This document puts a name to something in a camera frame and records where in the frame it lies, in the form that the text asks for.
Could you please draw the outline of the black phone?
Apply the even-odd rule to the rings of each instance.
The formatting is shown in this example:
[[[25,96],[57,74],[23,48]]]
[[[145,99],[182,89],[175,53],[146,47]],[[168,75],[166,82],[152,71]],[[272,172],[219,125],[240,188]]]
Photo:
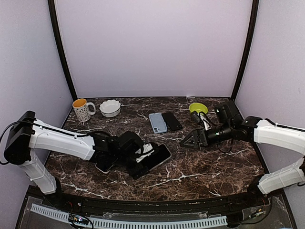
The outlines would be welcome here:
[[[178,131],[183,129],[182,124],[178,121],[178,119],[172,112],[162,113],[162,117],[172,131]]]

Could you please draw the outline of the light blue phone case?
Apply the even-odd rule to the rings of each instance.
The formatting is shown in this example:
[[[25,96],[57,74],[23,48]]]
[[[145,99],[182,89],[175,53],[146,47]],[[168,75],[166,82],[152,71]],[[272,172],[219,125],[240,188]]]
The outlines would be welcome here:
[[[151,113],[149,114],[149,120],[155,134],[166,133],[167,125],[162,117],[161,113]]]

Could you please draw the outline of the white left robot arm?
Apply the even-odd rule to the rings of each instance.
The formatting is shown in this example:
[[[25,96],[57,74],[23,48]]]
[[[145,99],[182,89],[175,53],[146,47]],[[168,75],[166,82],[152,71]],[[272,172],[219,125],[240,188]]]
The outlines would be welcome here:
[[[52,176],[35,154],[36,149],[55,151],[94,163],[107,174],[116,164],[128,168],[130,176],[137,179],[150,169],[145,159],[158,153],[155,143],[144,143],[134,132],[112,136],[105,131],[79,134],[44,123],[27,111],[18,121],[9,124],[4,150],[5,164],[18,165],[57,208],[67,204],[60,182]]]

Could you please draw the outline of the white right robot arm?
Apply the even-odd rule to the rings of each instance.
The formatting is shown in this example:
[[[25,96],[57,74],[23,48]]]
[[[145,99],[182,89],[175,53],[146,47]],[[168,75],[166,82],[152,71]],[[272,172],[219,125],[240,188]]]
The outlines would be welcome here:
[[[271,145],[294,151],[302,156],[305,154],[305,130],[303,128],[281,125],[270,119],[255,116],[237,120],[232,118],[209,130],[195,129],[180,142],[180,146],[202,149],[225,140]],[[305,158],[301,157],[296,162],[275,172],[257,176],[249,185],[248,193],[243,197],[243,203],[248,207],[253,207],[261,200],[262,195],[304,183]]]

